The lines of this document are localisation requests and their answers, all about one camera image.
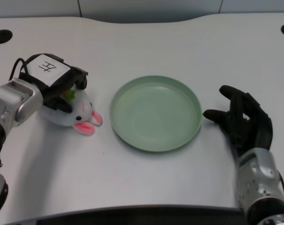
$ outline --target pink bunny ear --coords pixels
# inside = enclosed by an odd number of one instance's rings
[[[100,116],[99,113],[97,113],[96,111],[92,111],[92,119],[91,119],[91,123],[96,125],[96,126],[101,126],[103,124],[103,119]]]
[[[73,128],[83,135],[92,135],[95,133],[95,128],[88,122],[77,123],[73,125]]]

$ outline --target white stuffed rabbit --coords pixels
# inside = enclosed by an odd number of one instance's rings
[[[64,99],[72,106],[73,112],[66,113],[61,110],[52,110],[42,106],[40,114],[58,125],[73,127],[84,135],[92,135],[96,126],[103,123],[102,117],[92,109],[92,104],[84,90],[70,90],[72,97]]]

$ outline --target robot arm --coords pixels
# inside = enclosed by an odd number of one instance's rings
[[[232,144],[238,203],[249,225],[284,225],[281,176],[269,151],[271,119],[249,93],[230,86],[222,86],[220,92],[230,100],[230,110],[206,110],[203,115],[219,124]]]
[[[63,63],[63,59],[57,56],[31,56],[23,64],[19,78],[10,79],[0,86],[0,151],[10,130],[24,123],[42,105],[72,112],[72,107],[60,95],[73,85],[85,89],[86,76],[87,72]],[[0,209],[7,195],[8,185],[0,174]]]

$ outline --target plastic plate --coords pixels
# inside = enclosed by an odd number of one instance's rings
[[[196,95],[183,83],[164,76],[144,76],[126,83],[110,105],[115,132],[146,151],[169,151],[188,143],[201,119]]]

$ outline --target table surface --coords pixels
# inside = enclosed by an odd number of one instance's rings
[[[131,79],[175,78],[205,109],[228,110],[223,84],[250,92],[273,121],[272,152],[284,177],[284,13],[209,15],[184,22],[113,24],[84,18],[0,19],[0,85],[13,63],[53,53],[89,72],[87,93],[104,124],[91,137],[33,115],[1,151],[9,195],[0,224],[103,207],[183,204],[236,207],[228,143],[204,119],[180,150],[149,154],[113,132],[109,103]]]

